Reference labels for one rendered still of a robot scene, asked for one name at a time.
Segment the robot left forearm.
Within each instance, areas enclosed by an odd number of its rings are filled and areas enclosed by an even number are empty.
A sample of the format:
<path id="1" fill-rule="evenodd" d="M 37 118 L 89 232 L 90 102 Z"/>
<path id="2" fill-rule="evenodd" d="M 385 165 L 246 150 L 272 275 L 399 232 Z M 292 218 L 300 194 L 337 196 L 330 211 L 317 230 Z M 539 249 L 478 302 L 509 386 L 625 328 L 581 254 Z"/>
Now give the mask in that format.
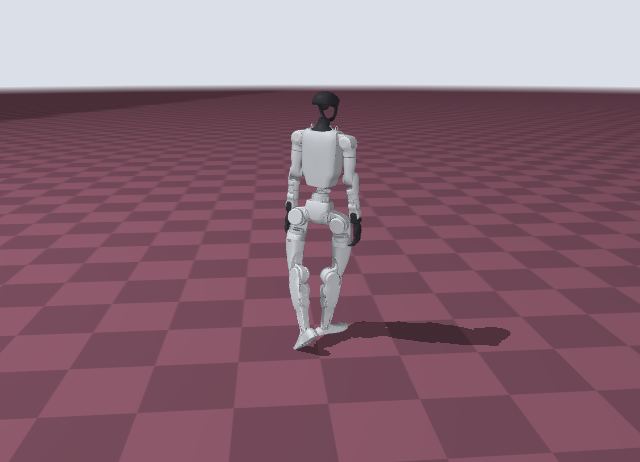
<path id="1" fill-rule="evenodd" d="M 291 167 L 290 167 L 291 170 Z M 298 198 L 299 198 L 299 185 L 301 183 L 301 180 L 297 177 L 292 177 L 290 175 L 290 171 L 289 171 L 289 176 L 288 176 L 288 194 L 287 194 L 287 201 L 290 201 L 292 204 L 291 210 L 293 208 L 296 208 L 298 206 Z"/>

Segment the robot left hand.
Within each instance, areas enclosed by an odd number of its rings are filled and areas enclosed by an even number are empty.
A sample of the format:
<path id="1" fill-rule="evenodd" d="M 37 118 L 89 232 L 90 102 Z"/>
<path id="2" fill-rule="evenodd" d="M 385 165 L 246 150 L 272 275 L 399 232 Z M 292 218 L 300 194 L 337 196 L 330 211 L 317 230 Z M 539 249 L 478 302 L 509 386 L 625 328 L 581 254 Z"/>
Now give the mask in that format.
<path id="1" fill-rule="evenodd" d="M 292 204 L 290 201 L 288 201 L 286 203 L 286 211 L 287 211 L 287 215 L 285 217 L 285 232 L 287 233 L 289 227 L 290 227 L 290 222 L 288 221 L 288 213 L 291 210 Z"/>

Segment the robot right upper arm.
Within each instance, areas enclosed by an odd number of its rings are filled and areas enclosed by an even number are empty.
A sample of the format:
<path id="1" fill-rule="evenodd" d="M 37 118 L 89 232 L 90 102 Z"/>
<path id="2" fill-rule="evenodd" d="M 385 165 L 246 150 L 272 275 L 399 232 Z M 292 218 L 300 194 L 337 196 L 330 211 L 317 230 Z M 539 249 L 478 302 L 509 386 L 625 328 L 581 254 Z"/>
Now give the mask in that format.
<path id="1" fill-rule="evenodd" d="M 338 137 L 338 145 L 340 149 L 342 149 L 342 157 L 343 157 L 343 168 L 344 175 L 342 177 L 342 182 L 347 186 L 352 186 L 353 184 L 353 176 L 356 173 L 356 148 L 357 148 L 357 140 L 354 136 L 339 133 Z"/>

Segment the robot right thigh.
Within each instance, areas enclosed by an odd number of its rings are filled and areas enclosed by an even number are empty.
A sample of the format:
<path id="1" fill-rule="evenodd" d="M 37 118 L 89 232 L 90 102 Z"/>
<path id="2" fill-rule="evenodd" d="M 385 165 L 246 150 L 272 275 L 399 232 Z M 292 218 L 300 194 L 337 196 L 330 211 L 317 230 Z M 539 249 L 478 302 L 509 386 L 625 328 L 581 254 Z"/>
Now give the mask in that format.
<path id="1" fill-rule="evenodd" d="M 328 215 L 329 228 L 333 232 L 331 243 L 332 266 L 324 268 L 320 273 L 321 281 L 325 284 L 325 278 L 330 272 L 338 273 L 341 278 L 348 264 L 352 246 L 351 222 L 348 215 L 331 210 Z"/>

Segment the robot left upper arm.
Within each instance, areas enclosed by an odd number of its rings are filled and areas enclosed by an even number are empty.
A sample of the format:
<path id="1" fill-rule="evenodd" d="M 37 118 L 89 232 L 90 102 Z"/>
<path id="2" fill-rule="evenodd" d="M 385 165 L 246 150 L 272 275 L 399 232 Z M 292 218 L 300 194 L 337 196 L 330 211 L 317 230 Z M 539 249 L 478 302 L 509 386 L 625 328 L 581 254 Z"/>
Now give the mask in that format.
<path id="1" fill-rule="evenodd" d="M 304 130 L 296 130 L 291 135 L 292 150 L 291 150 L 291 170 L 290 175 L 292 177 L 303 177 L 302 172 L 302 134 Z"/>

